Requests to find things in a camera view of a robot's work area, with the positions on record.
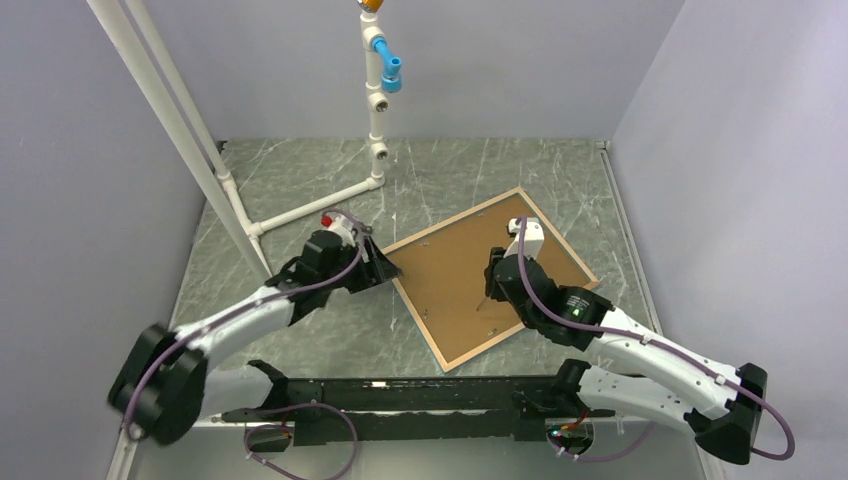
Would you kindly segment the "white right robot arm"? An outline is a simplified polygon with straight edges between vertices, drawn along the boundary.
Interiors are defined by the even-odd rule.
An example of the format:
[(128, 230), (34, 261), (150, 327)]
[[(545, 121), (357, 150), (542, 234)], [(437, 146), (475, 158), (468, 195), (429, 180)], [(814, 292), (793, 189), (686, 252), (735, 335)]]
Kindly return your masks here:
[(516, 248), (491, 250), (485, 294), (506, 302), (521, 322), (551, 342), (619, 362), (633, 377), (585, 361), (566, 360), (551, 387), (557, 411), (613, 410), (693, 435), (709, 454), (746, 465), (754, 446), (768, 374), (691, 352), (632, 319), (611, 301), (577, 286), (558, 285)]

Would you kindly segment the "blue picture frame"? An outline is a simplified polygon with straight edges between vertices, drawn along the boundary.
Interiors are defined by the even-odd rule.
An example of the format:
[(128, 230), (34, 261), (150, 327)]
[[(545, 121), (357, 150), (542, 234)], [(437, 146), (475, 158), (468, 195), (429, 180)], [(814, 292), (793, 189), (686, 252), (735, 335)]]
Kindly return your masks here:
[(559, 285), (598, 286), (597, 276), (579, 257), (542, 209), (520, 187), (430, 226), (385, 249), (403, 275), (394, 279), (443, 371), (451, 371), (523, 331), (506, 303), (483, 299), (484, 270), (493, 247), (512, 239), (508, 222), (518, 216), (537, 217), (545, 242), (538, 256), (546, 274)]

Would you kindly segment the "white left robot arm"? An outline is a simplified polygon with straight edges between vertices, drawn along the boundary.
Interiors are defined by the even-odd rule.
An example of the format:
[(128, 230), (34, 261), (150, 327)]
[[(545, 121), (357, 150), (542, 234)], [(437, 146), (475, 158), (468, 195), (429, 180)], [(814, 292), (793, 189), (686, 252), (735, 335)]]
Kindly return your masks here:
[(259, 363), (237, 371), (221, 371), (219, 365), (253, 341), (324, 307), (334, 291), (355, 294), (401, 273), (370, 235), (317, 230), (300, 255), (246, 299), (179, 330), (160, 324), (143, 330), (107, 403), (122, 415), (125, 429), (138, 426), (142, 439), (170, 445), (210, 415), (213, 377), (253, 377), (259, 383), (248, 394), (248, 407), (261, 419), (275, 419), (288, 402), (286, 390), (273, 383), (278, 374)]

